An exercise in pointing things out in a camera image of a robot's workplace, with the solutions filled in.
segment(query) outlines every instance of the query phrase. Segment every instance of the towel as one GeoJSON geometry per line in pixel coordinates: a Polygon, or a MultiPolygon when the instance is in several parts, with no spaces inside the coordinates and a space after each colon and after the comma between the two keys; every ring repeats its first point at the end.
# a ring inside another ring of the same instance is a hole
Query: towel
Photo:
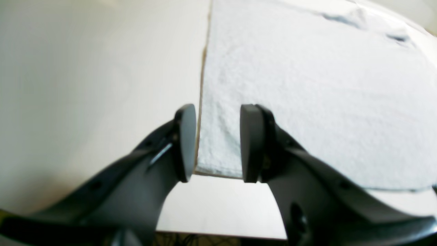
{"type": "Polygon", "coordinates": [[[199,173],[241,178],[239,109],[269,108],[312,155],[365,188],[437,183],[437,72],[403,30],[275,0],[213,0],[199,173]]]}

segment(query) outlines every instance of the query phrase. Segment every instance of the table surface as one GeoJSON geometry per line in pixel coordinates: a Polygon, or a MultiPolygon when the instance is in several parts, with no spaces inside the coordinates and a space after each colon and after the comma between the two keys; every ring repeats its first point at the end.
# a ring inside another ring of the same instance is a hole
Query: table surface
{"type": "MultiPolygon", "coordinates": [[[[288,0],[346,13],[344,0],[288,0]]],[[[360,7],[403,25],[377,5],[360,7]]],[[[128,153],[185,103],[199,109],[208,0],[21,2],[0,7],[0,207],[41,209],[128,153]]],[[[406,26],[437,65],[437,41],[406,26]]],[[[369,191],[416,215],[431,190],[369,191]]],[[[168,196],[157,230],[285,239],[266,184],[192,176],[168,196]]]]}

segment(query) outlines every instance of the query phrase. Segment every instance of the black plastic arm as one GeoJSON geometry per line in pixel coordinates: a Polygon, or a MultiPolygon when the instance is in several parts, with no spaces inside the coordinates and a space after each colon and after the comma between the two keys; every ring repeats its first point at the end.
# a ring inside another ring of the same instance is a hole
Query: black plastic arm
{"type": "Polygon", "coordinates": [[[150,245],[167,195],[191,177],[195,134],[194,106],[185,105],[60,202],[26,218],[0,217],[0,234],[33,245],[150,245]]]}
{"type": "Polygon", "coordinates": [[[243,179],[269,185],[289,245],[434,245],[434,217],[414,217],[375,199],[311,156],[260,105],[242,105],[243,179]]]}

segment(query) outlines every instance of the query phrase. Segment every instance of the white surface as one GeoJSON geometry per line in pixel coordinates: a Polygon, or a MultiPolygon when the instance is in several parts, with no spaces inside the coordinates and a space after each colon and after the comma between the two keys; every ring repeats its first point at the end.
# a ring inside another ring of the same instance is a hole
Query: white surface
{"type": "MultiPolygon", "coordinates": [[[[291,2],[340,14],[355,8],[342,0],[291,2]]],[[[50,204],[127,153],[181,104],[198,110],[208,12],[205,0],[1,1],[0,207],[28,212],[50,204]],[[119,66],[130,79],[106,68],[119,66]],[[120,92],[124,81],[129,96],[120,92]]],[[[437,64],[437,43],[409,32],[437,64]]],[[[372,194],[413,212],[437,208],[431,191],[417,194],[424,200],[372,194]]],[[[284,239],[279,218],[264,184],[193,176],[168,196],[158,230],[284,239]]]]}
{"type": "Polygon", "coordinates": [[[437,68],[402,31],[366,11],[328,16],[275,0],[214,0],[197,170],[242,176],[240,107],[261,104],[361,187],[437,183],[437,68]]]}
{"type": "Polygon", "coordinates": [[[157,230],[286,238],[267,184],[199,175],[171,191],[157,230]]]}

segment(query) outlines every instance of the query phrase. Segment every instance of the screw hole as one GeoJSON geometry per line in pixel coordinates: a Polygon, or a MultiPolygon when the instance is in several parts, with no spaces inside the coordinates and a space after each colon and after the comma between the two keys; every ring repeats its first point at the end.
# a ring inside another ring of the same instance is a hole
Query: screw hole
{"type": "Polygon", "coordinates": [[[306,233],[308,222],[302,212],[302,209],[295,203],[291,205],[291,222],[300,233],[306,233]]]}
{"type": "Polygon", "coordinates": [[[97,181],[97,182],[94,182],[90,185],[90,190],[96,191],[96,190],[100,189],[100,187],[102,187],[102,182],[97,181]]]}
{"type": "Polygon", "coordinates": [[[348,190],[351,187],[350,184],[344,180],[340,180],[338,182],[338,186],[340,186],[340,188],[342,188],[343,190],[348,190]]]}

